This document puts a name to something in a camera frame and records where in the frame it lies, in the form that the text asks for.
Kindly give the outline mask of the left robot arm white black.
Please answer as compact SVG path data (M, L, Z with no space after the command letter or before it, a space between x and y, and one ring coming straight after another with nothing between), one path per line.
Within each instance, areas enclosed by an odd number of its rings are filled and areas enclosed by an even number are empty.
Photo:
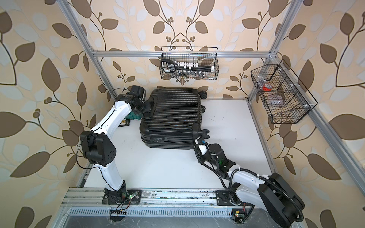
M119 197L123 200L128 193L125 189L125 181L119 174L114 159L117 149L112 143L112 136L116 129L131 112L145 114L152 111L154 102L152 99L143 101L140 95L121 95L114 102L111 110L90 131L80 134L80 146L83 157L93 168L99 169L106 183L106 194L111 197Z

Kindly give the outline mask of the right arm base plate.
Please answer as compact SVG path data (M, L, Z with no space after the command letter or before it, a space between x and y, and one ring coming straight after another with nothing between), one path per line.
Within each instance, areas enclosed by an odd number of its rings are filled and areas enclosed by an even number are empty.
M224 190L217 190L216 194L216 203L218 206L234 206L235 204L229 197L229 192Z

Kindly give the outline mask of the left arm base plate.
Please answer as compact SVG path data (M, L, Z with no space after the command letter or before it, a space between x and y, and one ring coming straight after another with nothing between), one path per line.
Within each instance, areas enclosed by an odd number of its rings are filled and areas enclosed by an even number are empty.
M104 188L104 196L102 204L104 205L117 205L128 204L129 202L138 203L141 200L141 190L122 190L112 191Z

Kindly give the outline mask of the black hard-shell suitcase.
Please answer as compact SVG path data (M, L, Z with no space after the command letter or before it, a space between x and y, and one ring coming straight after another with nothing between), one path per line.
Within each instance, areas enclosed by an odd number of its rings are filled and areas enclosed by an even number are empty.
M190 150L202 129L207 92L193 88L158 88L149 99L152 111L143 114L139 130L147 147Z

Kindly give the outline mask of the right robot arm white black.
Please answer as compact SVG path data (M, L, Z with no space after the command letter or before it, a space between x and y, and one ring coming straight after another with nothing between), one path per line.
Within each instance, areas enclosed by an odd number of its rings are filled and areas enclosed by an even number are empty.
M249 203L265 210L281 227L304 220L305 203L278 173L261 175L227 159L217 143L208 143L209 130L201 130L194 142L198 163L212 171L228 192L231 204Z

